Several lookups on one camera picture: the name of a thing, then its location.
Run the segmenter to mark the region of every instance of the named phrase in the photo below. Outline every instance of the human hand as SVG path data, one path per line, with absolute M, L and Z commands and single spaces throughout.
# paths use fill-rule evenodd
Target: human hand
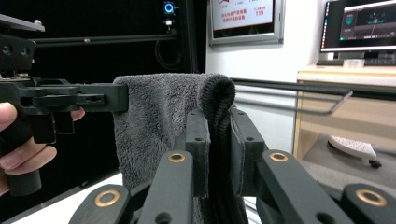
M 73 120 L 81 119 L 85 111 L 72 111 Z M 0 132 L 17 118 L 16 108 L 10 103 L 0 103 Z M 22 146 L 0 158 L 0 196 L 9 191 L 6 175 L 21 175 L 39 169 L 56 156 L 56 149 L 35 143 L 33 137 Z

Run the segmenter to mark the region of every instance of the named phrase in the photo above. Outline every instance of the gray towel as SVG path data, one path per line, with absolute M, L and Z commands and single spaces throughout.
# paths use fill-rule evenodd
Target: gray towel
M 211 135 L 217 133 L 217 129 L 227 130 L 227 127 L 223 127 L 224 124 L 228 126 L 227 122 L 222 121 L 228 118 L 228 109 L 234 98 L 234 86 L 226 76 L 156 74 L 118 77 L 114 83 L 127 84 L 129 88 L 128 111 L 114 114 L 120 171 L 123 176 L 123 185 L 128 189 L 133 189 L 154 177 L 161 155 L 174 148 L 175 138 L 185 132 L 187 114 L 193 109 L 204 108 L 209 123 L 212 124 L 212 127 L 215 125 L 215 128 L 211 130 Z M 221 140 L 217 140 L 215 143 L 222 144 Z M 227 166 L 227 159 L 223 160 L 225 162 L 222 162 L 221 166 Z M 218 216 L 235 219 L 233 214 L 227 215 L 232 211 L 227 205 L 224 205 L 227 207 L 226 209 L 212 210 L 215 203 L 216 207 L 219 207 L 219 204 L 228 203 L 229 194 L 219 194 L 219 196 L 222 198 L 209 198 L 205 202 L 201 202 L 203 204 L 194 198 L 195 223 L 203 223 L 203 219 L 205 219 L 205 223 L 214 223 L 212 220 Z M 241 203 L 237 205 L 240 206 L 236 207 L 236 213 L 239 213 L 241 209 L 244 210 Z M 212 213 L 212 216 L 205 215 L 210 218 L 203 218 L 201 208 L 205 210 L 205 214 Z

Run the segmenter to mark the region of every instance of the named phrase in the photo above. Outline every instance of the keyboard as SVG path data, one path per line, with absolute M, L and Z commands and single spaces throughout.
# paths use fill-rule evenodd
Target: keyboard
M 343 66 L 343 59 L 319 60 L 317 65 L 320 66 Z M 395 59 L 365 59 L 364 66 L 396 66 Z

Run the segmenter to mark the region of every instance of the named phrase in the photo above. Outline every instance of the white wall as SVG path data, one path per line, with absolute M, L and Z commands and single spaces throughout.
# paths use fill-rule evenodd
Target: white wall
M 207 45 L 206 72 L 228 77 L 295 82 L 298 70 L 318 59 L 324 3 L 324 0 L 286 0 L 283 45 Z M 241 92 L 237 96 L 258 97 Z M 282 102 L 294 105 L 291 99 Z M 291 152 L 294 113 L 256 105 L 237 106 L 249 114 L 269 148 Z

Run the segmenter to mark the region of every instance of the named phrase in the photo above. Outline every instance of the monitor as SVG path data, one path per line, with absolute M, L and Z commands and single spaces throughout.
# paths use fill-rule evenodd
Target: monitor
M 396 1 L 329 1 L 320 52 L 396 50 Z

